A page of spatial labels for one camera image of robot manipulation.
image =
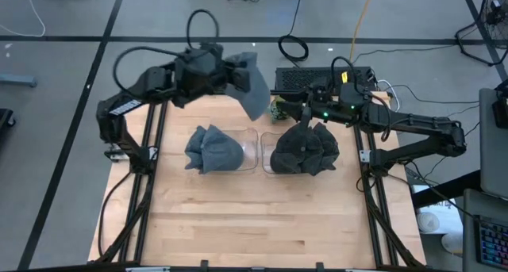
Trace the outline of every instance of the wooden table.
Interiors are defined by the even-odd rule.
[[[385,93],[378,95],[388,98]],[[138,142],[147,109],[126,117],[129,132]],[[208,128],[210,124],[222,130],[254,128],[261,136],[284,133],[294,121],[272,125],[267,115],[251,122],[237,101],[226,96],[200,98],[185,109],[169,105],[141,264],[199,266],[208,259],[210,266],[312,268],[323,262],[327,268],[375,267],[364,195],[355,188],[360,167],[351,128],[326,125],[337,138],[341,154],[335,162],[337,170],[315,177],[267,174],[261,161],[248,174],[200,175],[184,170],[189,160],[183,153],[187,141],[198,125]],[[392,132],[385,143],[376,136],[376,144],[383,149],[397,147],[396,134]],[[127,162],[113,164],[106,192],[128,168]],[[391,174],[406,179],[402,166],[395,166]],[[109,246],[125,223],[132,182],[133,177],[110,199],[103,247]],[[384,186],[393,229],[415,258],[425,262],[407,185],[385,178]],[[389,263],[385,236],[378,229],[384,262]],[[134,232],[131,243],[136,236]],[[128,259],[133,247],[129,246]],[[97,257],[96,232],[90,259]]]

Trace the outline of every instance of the transparent bowl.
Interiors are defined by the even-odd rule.
[[[258,164],[258,133],[254,128],[247,128],[245,130],[222,130],[224,134],[233,138],[244,151],[244,162],[236,170],[231,171],[212,171],[208,174],[224,174],[235,172],[250,172],[255,170]]]
[[[282,136],[282,133],[265,132],[261,135],[261,163],[263,164],[263,170],[268,173],[268,176],[276,177],[294,177],[294,176],[310,176],[308,173],[294,173],[294,174],[278,174],[275,173],[270,166],[271,153],[277,147],[277,141]]]

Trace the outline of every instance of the white cable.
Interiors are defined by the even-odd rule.
[[[400,101],[398,100],[398,97],[397,97],[397,94],[395,93],[394,88],[391,86],[390,82],[388,82],[387,80],[378,80],[378,83],[379,82],[385,82],[388,85],[388,89],[390,89],[391,92],[394,94],[395,101],[397,102],[397,109],[395,110],[395,112],[398,112],[398,110],[400,109]]]
[[[37,16],[37,19],[40,22],[40,25],[42,25],[42,33],[40,35],[17,33],[15,31],[8,29],[4,25],[0,25],[0,28],[5,29],[7,32],[12,33],[14,35],[18,35],[18,36],[24,36],[24,37],[42,37],[42,36],[44,36],[46,33],[46,25],[44,25],[44,22],[42,21],[42,19],[40,19],[39,14],[37,13],[37,10],[35,10],[35,6],[33,6],[32,0],[29,0],[29,2],[30,2],[33,12],[35,13],[35,16]]]

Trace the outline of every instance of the dark gray fabric object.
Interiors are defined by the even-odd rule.
[[[314,129],[296,124],[284,133],[270,156],[271,169],[277,174],[309,173],[335,170],[339,156],[337,140],[318,123]]]
[[[260,69],[256,66],[257,53],[242,52],[226,58],[225,61],[247,63],[245,69],[249,73],[251,90],[248,93],[244,93],[235,89],[235,86],[228,84],[225,88],[225,94],[237,99],[251,121],[255,121],[263,115],[266,108],[270,105],[270,89],[268,89]]]
[[[244,162],[244,150],[238,142],[213,125],[208,130],[198,126],[185,154],[190,157],[185,169],[199,169],[199,174],[236,170]]]

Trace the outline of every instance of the gray floor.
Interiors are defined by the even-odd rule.
[[[101,36],[115,0],[33,0],[47,26],[48,35]],[[474,0],[479,6],[481,0]],[[211,10],[221,23],[222,36],[277,37],[291,28],[297,0],[261,0],[258,4],[226,0],[124,0],[114,36],[184,36],[189,13]],[[351,37],[364,0],[302,0],[294,28],[296,36]],[[0,24],[23,33],[38,33],[37,20],[27,0],[0,0]],[[359,37],[451,38],[472,16],[464,0],[372,0]],[[213,33],[207,17],[198,16],[195,36]],[[7,35],[0,29],[0,36]],[[479,39],[475,32],[469,36]],[[85,263],[110,169],[103,157],[106,148],[98,138],[94,119],[97,102],[117,92],[111,79],[115,57],[131,43],[108,43],[95,84],[79,126],[48,221],[33,257],[32,268]],[[181,50],[185,44],[154,44]],[[259,67],[271,86],[277,67],[292,67],[273,43],[224,43],[225,54],[259,53]],[[334,56],[349,54],[349,44],[310,44],[307,67],[327,67]],[[356,54],[376,49],[427,48],[432,45],[358,44]],[[37,88],[0,86],[0,107],[16,112],[17,126],[0,151],[0,270],[16,269],[40,203],[54,170],[69,124],[83,90],[98,43],[3,42],[0,37],[0,72],[35,75]],[[288,45],[297,52],[296,45]],[[484,46],[468,50],[489,58]],[[125,85],[147,67],[172,59],[158,54],[136,53],[120,67]],[[486,67],[460,54],[458,47],[431,52],[398,52],[364,56],[356,65],[371,66],[378,79],[410,86],[420,98],[474,101],[478,90],[501,82],[493,67]],[[407,90],[397,89],[402,111],[443,116],[468,105],[434,105],[414,100]],[[454,116],[466,130],[479,120],[472,109]],[[445,182],[479,168],[479,132],[468,136],[468,152],[446,159],[430,178]],[[402,144],[419,136],[399,135]],[[419,159],[423,173],[430,171],[437,156]],[[423,237],[430,265],[461,270],[461,259],[447,254],[440,239]]]

